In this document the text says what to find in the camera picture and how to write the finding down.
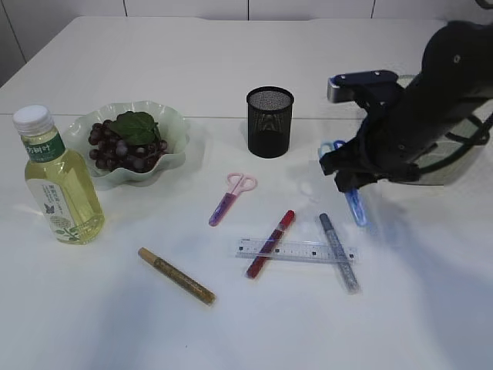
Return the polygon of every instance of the grapes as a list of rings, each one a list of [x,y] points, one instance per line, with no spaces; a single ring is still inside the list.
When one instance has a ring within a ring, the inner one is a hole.
[[[89,144],[98,145],[98,140],[94,136],[89,137]]]
[[[105,151],[105,156],[106,156],[106,158],[112,160],[112,159],[116,158],[116,151],[113,148],[108,148]]]
[[[147,150],[146,150],[146,148],[144,146],[138,146],[135,149],[135,154],[136,154],[136,156],[142,158],[143,156],[146,156]]]
[[[97,160],[99,158],[99,150],[93,149],[89,152],[89,158],[92,160]]]
[[[111,136],[108,141],[109,141],[109,145],[115,146],[116,143],[118,143],[119,138],[117,136]]]
[[[150,143],[147,146],[147,152],[154,154],[154,152],[156,152],[156,144],[155,143]]]
[[[101,150],[102,152],[104,152],[104,150],[106,149],[106,147],[107,147],[106,141],[101,140],[98,143],[98,149]]]
[[[118,145],[115,149],[115,153],[119,157],[126,156],[128,152],[129,152],[129,148],[126,146],[126,144]]]
[[[122,161],[123,167],[125,167],[127,170],[131,170],[134,158],[134,156],[125,157],[125,159]]]
[[[168,143],[156,140],[145,145],[129,145],[120,135],[110,129],[112,120],[94,123],[88,141],[96,146],[89,151],[89,158],[100,170],[114,171],[123,167],[137,173],[149,172],[159,158],[167,154]]]

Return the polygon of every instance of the yellow liquid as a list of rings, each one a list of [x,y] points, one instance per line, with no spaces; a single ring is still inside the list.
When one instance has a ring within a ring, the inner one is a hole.
[[[58,134],[54,127],[40,136],[22,136],[22,142],[41,144]],[[86,244],[102,229],[105,222],[89,171],[82,156],[74,150],[65,150],[58,158],[44,163],[28,161],[25,165],[25,179],[48,180],[60,186],[78,232],[77,240],[70,241],[57,237],[68,244]]]

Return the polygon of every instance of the white bottle cap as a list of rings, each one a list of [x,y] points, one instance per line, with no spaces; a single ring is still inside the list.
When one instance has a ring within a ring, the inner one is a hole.
[[[23,136],[47,133],[55,125],[52,114],[45,106],[26,106],[14,113],[14,126]]]

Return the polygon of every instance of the leaf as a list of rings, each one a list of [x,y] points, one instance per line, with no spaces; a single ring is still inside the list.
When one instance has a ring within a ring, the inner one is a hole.
[[[145,112],[123,113],[118,116],[116,121],[109,124],[109,128],[123,138],[141,131],[153,130],[155,126],[153,117]]]
[[[127,136],[125,141],[129,145],[146,145],[154,141],[155,138],[153,131],[142,131],[141,133]]]
[[[146,145],[160,138],[157,123],[145,112],[127,112],[120,114],[109,128],[118,133],[129,145]]]

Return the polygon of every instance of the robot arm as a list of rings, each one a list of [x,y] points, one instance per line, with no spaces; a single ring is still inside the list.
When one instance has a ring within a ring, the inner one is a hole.
[[[389,71],[330,79],[331,101],[354,100],[368,115],[351,141],[320,159],[324,174],[337,171],[342,192],[380,179],[418,180],[414,161],[493,99],[492,62],[493,25],[450,22],[429,41],[406,89]]]

